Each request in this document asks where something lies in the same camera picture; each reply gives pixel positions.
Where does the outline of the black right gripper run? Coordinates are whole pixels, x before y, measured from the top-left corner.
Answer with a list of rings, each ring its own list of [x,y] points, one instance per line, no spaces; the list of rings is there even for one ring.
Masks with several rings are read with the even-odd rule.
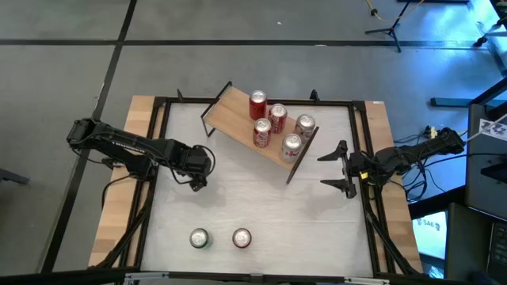
[[[372,174],[375,161],[366,152],[353,152],[349,154],[347,151],[347,142],[341,140],[333,152],[318,158],[318,161],[336,161],[339,158],[344,158],[343,173],[345,180],[321,180],[321,183],[338,188],[341,192],[345,193],[347,199],[352,199],[356,196],[356,186],[353,183],[354,177],[369,185],[376,185]]]

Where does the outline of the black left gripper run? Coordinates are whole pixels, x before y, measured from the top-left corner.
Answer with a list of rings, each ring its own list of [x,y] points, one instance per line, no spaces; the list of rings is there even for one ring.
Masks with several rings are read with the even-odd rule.
[[[186,148],[180,156],[180,174],[184,177],[190,177],[189,183],[194,192],[200,190],[200,182],[203,186],[208,185],[207,176],[213,170],[213,152],[206,146],[194,145]]]

